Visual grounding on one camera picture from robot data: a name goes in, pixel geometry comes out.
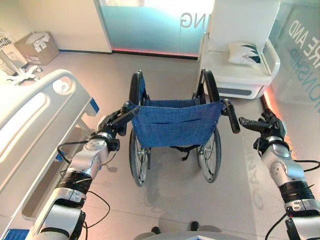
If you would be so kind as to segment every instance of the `red light strip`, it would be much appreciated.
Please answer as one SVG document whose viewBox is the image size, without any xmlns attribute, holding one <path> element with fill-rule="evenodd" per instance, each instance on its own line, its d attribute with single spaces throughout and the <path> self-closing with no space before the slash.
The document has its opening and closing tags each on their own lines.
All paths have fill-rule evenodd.
<svg viewBox="0 0 320 240">
<path fill-rule="evenodd" d="M 268 87 L 268 89 L 264 92 L 264 98 L 265 98 L 265 102 L 266 105 L 268 106 L 268 108 L 270 108 L 270 110 L 279 118 L 279 119 L 283 119 L 279 108 L 277 106 L 277 102 L 276 102 L 276 98 L 275 98 L 275 94 L 274 94 L 274 90 L 272 89 L 272 87 Z M 297 156 L 294 152 L 294 148 L 292 145 L 292 141 L 290 139 L 290 137 L 288 136 L 288 134 L 285 135 L 284 137 L 285 142 L 289 145 L 290 149 L 291 149 L 291 157 L 293 160 L 297 159 Z"/>
<path fill-rule="evenodd" d="M 115 51 L 131 52 L 131 53 L 141 53 L 141 54 L 159 54 L 159 55 L 172 55 L 172 56 L 184 56 L 184 57 L 198 57 L 194 53 L 180 53 L 180 52 L 166 52 L 166 51 L 150 51 L 150 50 L 137 50 L 129 48 L 113 48 Z"/>
</svg>

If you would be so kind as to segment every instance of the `orange light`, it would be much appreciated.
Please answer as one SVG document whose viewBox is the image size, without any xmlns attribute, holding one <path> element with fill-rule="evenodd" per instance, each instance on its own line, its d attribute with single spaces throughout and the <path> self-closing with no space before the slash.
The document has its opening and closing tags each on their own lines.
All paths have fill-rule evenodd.
<svg viewBox="0 0 320 240">
<path fill-rule="evenodd" d="M 279 118 L 279 119 L 283 119 L 282 115 L 280 114 L 279 108 L 277 106 L 277 102 L 276 102 L 276 98 L 275 98 L 275 94 L 274 91 L 272 89 L 272 87 L 268 87 L 268 89 L 264 92 L 264 98 L 265 98 L 265 102 L 267 107 Z M 292 145 L 292 141 L 290 139 L 290 137 L 288 136 L 288 134 L 285 135 L 284 137 L 285 142 L 289 145 L 290 149 L 291 149 L 291 157 L 293 160 L 297 159 L 297 156 L 294 152 L 294 148 Z"/>
</svg>

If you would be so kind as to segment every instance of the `white wall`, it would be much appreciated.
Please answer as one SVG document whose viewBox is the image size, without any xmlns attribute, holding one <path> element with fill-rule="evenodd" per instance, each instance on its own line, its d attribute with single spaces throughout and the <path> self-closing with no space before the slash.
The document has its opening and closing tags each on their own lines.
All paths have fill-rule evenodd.
<svg viewBox="0 0 320 240">
<path fill-rule="evenodd" d="M 0 31 L 9 33 L 15 41 L 33 31 L 17 0 L 0 0 Z"/>
<path fill-rule="evenodd" d="M 112 51 L 94 0 L 18 2 L 33 29 L 50 31 L 59 49 L 108 53 Z"/>
</svg>

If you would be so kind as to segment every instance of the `white cushion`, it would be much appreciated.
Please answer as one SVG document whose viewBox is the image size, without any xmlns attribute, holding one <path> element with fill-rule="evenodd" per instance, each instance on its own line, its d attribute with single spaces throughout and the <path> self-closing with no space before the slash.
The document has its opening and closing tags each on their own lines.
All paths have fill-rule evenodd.
<svg viewBox="0 0 320 240">
<path fill-rule="evenodd" d="M 275 22 L 280 0 L 215 0 L 207 28 L 209 49 L 229 52 L 229 43 L 257 46 L 261 53 Z"/>
<path fill-rule="evenodd" d="M 245 42 L 230 42 L 229 50 L 229 63 L 231 64 L 255 65 L 261 63 L 257 47 L 253 44 Z"/>
<path fill-rule="evenodd" d="M 211 70 L 214 79 L 223 83 L 269 85 L 272 81 L 265 65 L 237 65 L 229 62 L 229 53 L 204 51 L 201 55 L 201 69 Z"/>
</svg>

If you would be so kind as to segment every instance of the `wheelchair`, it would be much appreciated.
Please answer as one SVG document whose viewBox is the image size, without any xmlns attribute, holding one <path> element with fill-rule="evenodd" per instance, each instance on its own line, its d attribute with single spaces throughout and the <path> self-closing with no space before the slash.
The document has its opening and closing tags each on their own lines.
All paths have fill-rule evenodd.
<svg viewBox="0 0 320 240">
<path fill-rule="evenodd" d="M 206 103 L 204 84 L 209 96 Z M 220 100 L 218 88 L 210 70 L 202 69 L 197 89 L 187 100 L 151 100 L 146 91 L 142 71 L 133 74 L 129 101 L 138 108 L 131 120 L 129 139 L 130 171 L 137 186 L 142 187 L 150 169 L 151 148 L 171 147 L 186 156 L 196 149 L 198 164 L 208 183 L 213 183 L 221 165 L 221 141 L 217 128 L 221 115 L 228 116 L 233 133 L 240 132 L 234 106 L 230 100 Z"/>
</svg>

